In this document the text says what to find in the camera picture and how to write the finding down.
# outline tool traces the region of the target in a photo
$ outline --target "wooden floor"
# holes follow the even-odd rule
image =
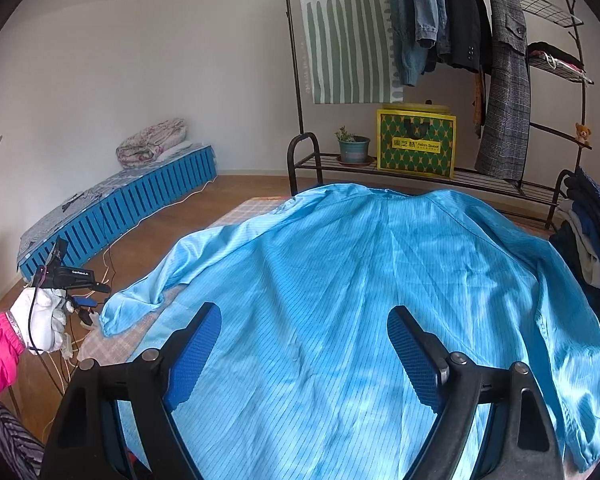
[[[311,179],[298,180],[301,190],[312,185],[315,185],[315,181]],[[396,189],[409,192],[405,188]],[[259,196],[289,196],[288,179],[282,176],[220,176],[215,182],[209,183],[203,192],[191,196],[186,202],[163,209],[143,221],[111,248],[110,260],[107,255],[107,264],[112,267],[108,277],[113,276],[112,270],[115,269],[113,291],[122,290],[148,274],[184,235],[208,227],[245,200]],[[93,269],[98,279],[103,276],[106,267],[102,254],[94,257],[85,267]],[[0,310],[7,310],[21,290],[22,284],[12,288],[0,302]],[[94,295],[96,297],[99,301],[105,299],[102,294]],[[86,330],[80,327],[75,314],[72,315],[71,326],[76,340],[84,337]],[[50,356],[44,358],[59,384],[59,377],[49,361]],[[57,364],[57,353],[54,358]],[[61,397],[37,356],[28,352],[22,355],[14,391],[24,426],[44,442]],[[6,392],[0,399],[12,409]]]

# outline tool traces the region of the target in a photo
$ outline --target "plaid coat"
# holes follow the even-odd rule
[[[525,167],[531,115],[526,23],[518,0],[490,0],[493,68],[484,131],[475,169],[519,180]]]

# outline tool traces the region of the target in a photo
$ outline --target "denim jacket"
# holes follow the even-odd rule
[[[395,63],[403,85],[415,86],[436,41],[448,45],[445,0],[390,0]]]
[[[431,48],[446,27],[445,0],[413,0],[416,41]]]
[[[394,33],[395,66],[400,83],[415,86],[427,62],[428,49],[416,42],[414,0],[389,1]]]

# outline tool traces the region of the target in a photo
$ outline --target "metal shelf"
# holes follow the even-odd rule
[[[589,146],[588,144],[583,144],[578,139],[576,139],[574,136],[565,134],[564,132],[561,132],[560,130],[555,130],[554,128],[544,126],[544,124],[538,124],[538,123],[534,123],[534,122],[529,123],[529,126],[535,128],[536,130],[542,130],[543,132],[547,132],[548,134],[558,136],[561,139],[570,140],[574,144],[577,144],[580,147],[580,149],[584,148],[586,150],[592,150],[592,147]]]
[[[555,67],[553,67],[544,57],[530,56],[529,66],[535,66],[545,72],[550,72],[558,77],[571,81],[573,83],[586,83],[593,85],[593,81],[587,77],[583,72],[578,72],[561,62],[559,59],[555,60]]]
[[[584,24],[580,18],[547,0],[520,0],[520,6],[525,12],[540,16],[563,28],[577,27]]]
[[[351,167],[340,164],[336,157],[339,153],[319,153],[318,158],[320,163],[316,162],[315,155],[311,155],[309,159],[295,165],[297,170],[323,170],[323,171],[342,171],[344,173],[363,173],[382,176],[392,176],[397,178],[408,178],[411,180],[424,180],[426,182],[434,182],[436,184],[447,184],[449,186],[464,187],[467,189],[475,189],[489,193],[495,193],[514,198],[521,198],[530,202],[535,202],[543,205],[551,206],[553,204],[552,195],[554,188],[533,184],[531,182],[523,182],[518,188],[518,182],[509,182],[499,178],[493,178],[478,173],[474,170],[466,170],[464,168],[455,168],[453,178],[422,176],[417,174],[398,173],[396,171],[378,170],[376,167],[376,159],[369,166]]]
[[[314,151],[313,153],[301,158],[296,162],[296,146],[305,139],[311,139],[314,145]],[[525,180],[522,182],[509,181],[486,176],[478,173],[475,170],[467,170],[465,168],[455,168],[453,178],[397,173],[395,171],[378,170],[375,158],[368,166],[343,166],[336,160],[339,155],[339,153],[321,153],[317,137],[315,137],[315,135],[311,132],[307,132],[293,138],[289,144],[286,154],[291,195],[295,196],[298,193],[298,178],[296,175],[297,170],[314,170],[316,172],[317,183],[319,186],[324,183],[323,172],[325,171],[390,176],[404,180],[432,182],[434,184],[441,184],[443,186],[474,189],[496,195],[517,198],[527,202],[548,206],[551,212],[564,198],[564,193],[560,190],[560,183],[558,183],[556,187],[549,187],[542,184],[536,184],[534,182],[527,182]],[[547,224],[548,221],[550,221],[549,217],[538,218],[528,216],[525,218],[547,222]]]

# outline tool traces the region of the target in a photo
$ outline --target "shirt cuff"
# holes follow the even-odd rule
[[[416,26],[416,42],[420,43],[421,41],[435,41],[438,38],[438,28],[432,27],[430,25],[417,25]]]
[[[10,312],[7,311],[0,314],[0,329],[18,355],[22,354],[25,349],[24,341],[22,340],[22,334],[20,334],[18,324],[15,322]]]

